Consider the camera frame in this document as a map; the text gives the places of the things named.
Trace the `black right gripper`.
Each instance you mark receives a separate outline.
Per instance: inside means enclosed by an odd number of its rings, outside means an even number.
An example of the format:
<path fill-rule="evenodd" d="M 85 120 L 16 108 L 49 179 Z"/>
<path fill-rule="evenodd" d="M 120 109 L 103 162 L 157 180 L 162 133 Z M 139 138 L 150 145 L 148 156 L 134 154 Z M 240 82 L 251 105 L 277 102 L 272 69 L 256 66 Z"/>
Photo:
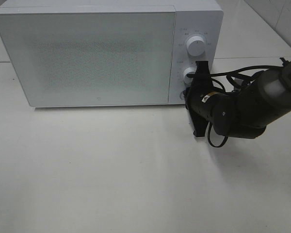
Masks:
<path fill-rule="evenodd" d="M 188 110 L 190 116 L 211 119 L 212 107 L 206 105 L 207 100 L 216 94 L 223 93 L 223 85 L 210 77 L 209 62 L 196 61 L 196 75 L 188 75 L 192 79 L 188 89 Z"/>

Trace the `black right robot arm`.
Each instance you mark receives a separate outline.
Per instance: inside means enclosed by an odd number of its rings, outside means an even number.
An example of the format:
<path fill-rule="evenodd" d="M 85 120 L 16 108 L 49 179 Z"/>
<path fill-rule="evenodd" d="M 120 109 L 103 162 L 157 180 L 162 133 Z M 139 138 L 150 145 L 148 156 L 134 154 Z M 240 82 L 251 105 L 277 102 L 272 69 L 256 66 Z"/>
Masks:
<path fill-rule="evenodd" d="M 282 66 L 250 66 L 211 74 L 207 61 L 197 61 L 188 74 L 185 104 L 195 137 L 211 130 L 229 137 L 254 139 L 268 124 L 291 111 L 291 61 Z"/>

